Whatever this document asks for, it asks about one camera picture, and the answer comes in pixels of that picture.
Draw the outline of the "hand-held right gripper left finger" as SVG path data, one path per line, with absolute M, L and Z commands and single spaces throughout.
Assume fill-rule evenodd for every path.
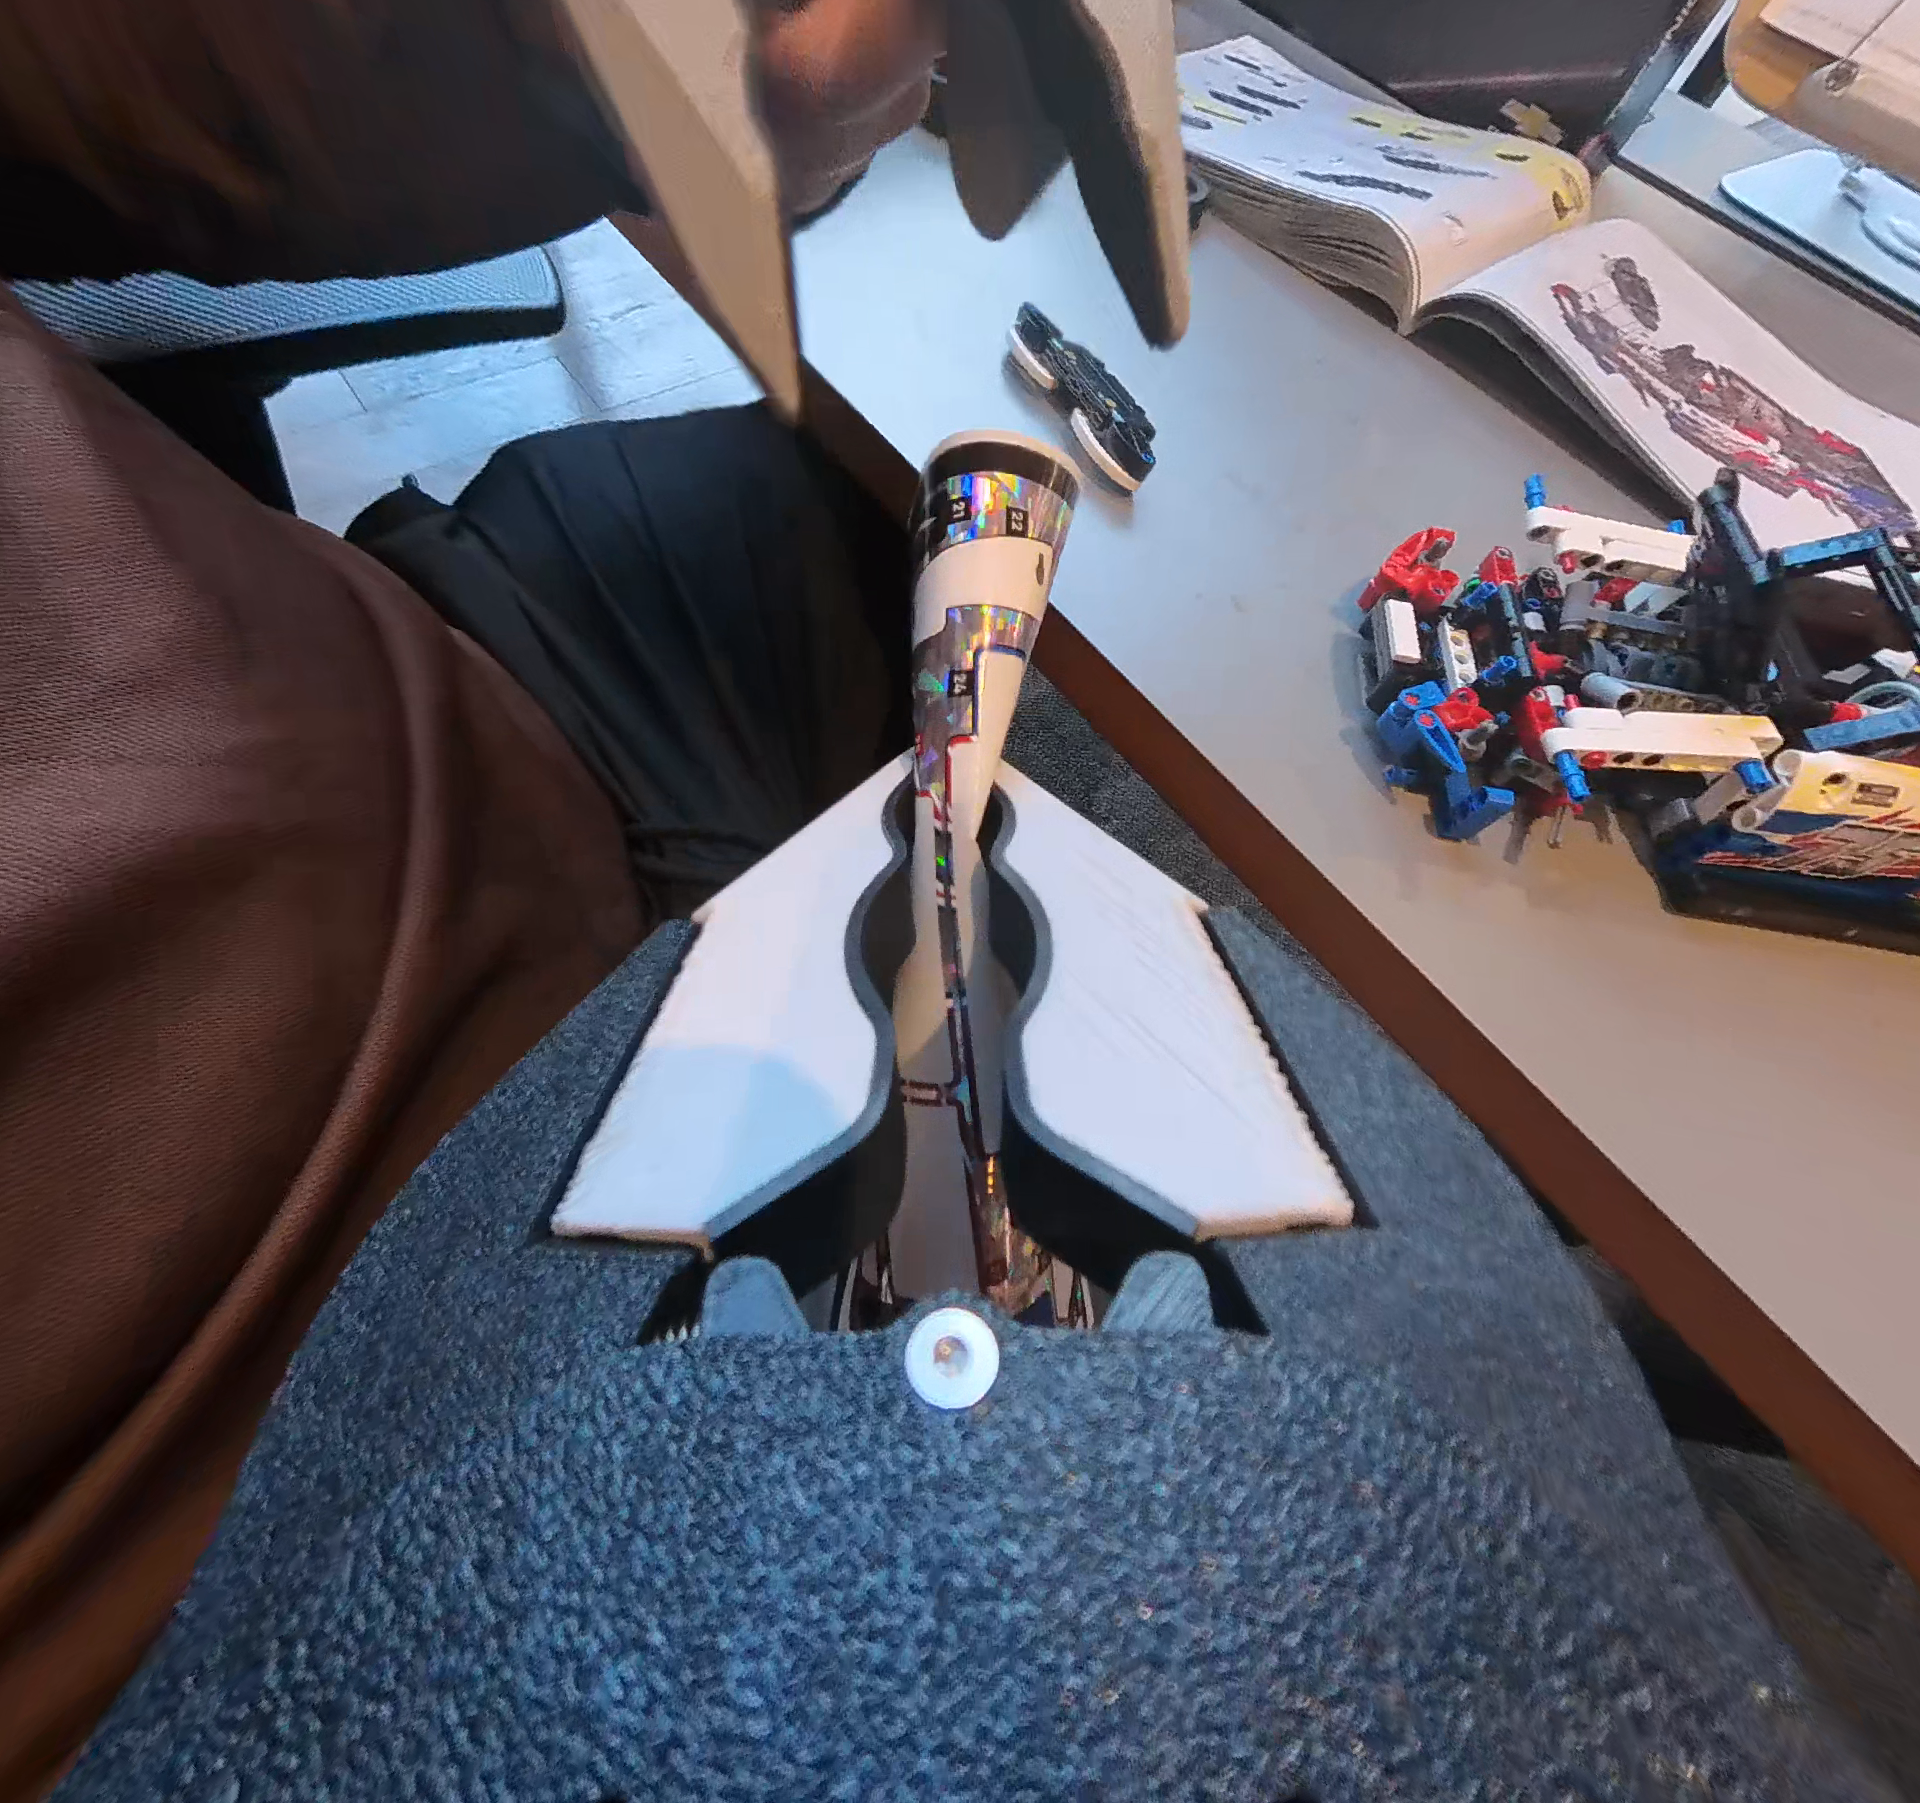
M 710 1255 L 876 1128 L 895 1042 L 862 930 L 906 864 L 891 805 L 908 785 L 873 773 L 694 911 L 554 1235 Z

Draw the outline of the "printed instruction sign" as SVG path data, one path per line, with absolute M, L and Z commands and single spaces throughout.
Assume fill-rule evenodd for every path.
M 1918 0 L 1736 0 L 1724 65 L 1754 108 L 1918 184 Z

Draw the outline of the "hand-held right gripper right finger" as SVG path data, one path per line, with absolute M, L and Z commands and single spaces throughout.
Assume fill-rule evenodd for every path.
M 996 783 L 996 815 L 1020 1130 L 1193 1243 L 1346 1230 L 1354 1198 L 1208 902 L 1028 776 Z

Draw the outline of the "blue printed toy car body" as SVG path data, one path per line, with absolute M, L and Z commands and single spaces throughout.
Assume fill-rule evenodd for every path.
M 1740 762 L 1648 819 L 1680 916 L 1918 952 L 1918 771 L 1857 755 Z

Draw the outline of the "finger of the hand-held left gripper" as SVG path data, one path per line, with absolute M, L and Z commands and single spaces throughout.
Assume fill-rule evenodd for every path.
M 1155 348 L 1189 329 L 1189 201 L 1172 0 L 947 0 L 947 163 L 972 230 L 1003 240 L 1067 165 Z
M 750 0 L 559 0 L 710 321 L 786 419 L 802 406 L 782 177 Z

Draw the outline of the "white sign stand base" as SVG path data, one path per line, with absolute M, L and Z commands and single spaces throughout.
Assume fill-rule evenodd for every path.
M 1740 166 L 1718 178 L 1721 195 L 1789 240 L 1882 279 L 1915 286 L 1918 191 L 1870 163 L 1833 149 L 1802 149 Z

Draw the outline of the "toy brick car chassis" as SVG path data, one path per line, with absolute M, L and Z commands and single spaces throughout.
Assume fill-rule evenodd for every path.
M 1648 819 L 1740 762 L 1915 767 L 1915 532 L 1761 549 L 1718 472 L 1692 520 L 1579 514 L 1526 482 L 1531 559 L 1408 534 L 1358 586 L 1364 727 L 1388 787 L 1473 842 L 1507 823 Z

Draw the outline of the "person's left hand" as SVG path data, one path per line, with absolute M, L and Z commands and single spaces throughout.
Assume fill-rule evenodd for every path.
M 787 220 L 826 212 L 924 115 L 947 0 L 800 0 L 759 17 L 761 99 Z

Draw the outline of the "open instruction booklet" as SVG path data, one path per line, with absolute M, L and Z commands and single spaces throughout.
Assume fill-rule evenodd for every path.
M 1402 334 L 1483 329 L 1668 494 L 1734 472 L 1761 549 L 1915 532 L 1915 424 L 1821 375 L 1654 230 L 1594 219 L 1570 153 L 1360 99 L 1252 36 L 1182 54 L 1177 89 L 1221 220 Z

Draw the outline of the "person's black pants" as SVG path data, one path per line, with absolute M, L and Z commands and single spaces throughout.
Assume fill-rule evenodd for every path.
M 761 404 L 522 439 L 451 500 L 380 494 L 346 543 L 568 738 L 641 932 L 910 744 L 906 530 Z

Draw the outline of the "person's left forearm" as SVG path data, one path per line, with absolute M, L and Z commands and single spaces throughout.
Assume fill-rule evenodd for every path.
M 1 0 L 6 280 L 442 270 L 647 205 L 554 0 Z

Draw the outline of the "white sticker sheet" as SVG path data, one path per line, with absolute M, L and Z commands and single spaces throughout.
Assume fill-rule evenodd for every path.
M 974 1287 L 1019 1322 L 1085 1327 L 1085 1281 L 1014 1214 L 1005 1079 L 1025 974 L 994 945 L 1023 927 L 994 894 L 996 773 L 1079 496 L 1066 460 L 974 429 L 927 461 L 908 520 L 908 738 L 897 783 L 862 782 L 890 842 L 903 798 L 901 904 L 880 938 L 901 1200 L 852 1256 L 832 1326 L 873 1330 L 927 1292 Z

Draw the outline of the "person's brown shirt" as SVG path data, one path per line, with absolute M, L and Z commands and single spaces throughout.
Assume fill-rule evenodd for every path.
M 3 296 L 3 1799 L 169 1622 L 398 1186 L 640 937 L 509 673 Z

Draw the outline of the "black white toy car panel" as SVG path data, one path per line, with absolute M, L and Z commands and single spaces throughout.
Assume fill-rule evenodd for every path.
M 1146 408 L 1086 347 L 1063 336 L 1032 302 L 1023 302 L 1005 336 L 1015 375 L 1066 419 L 1093 469 L 1136 494 L 1157 465 Z

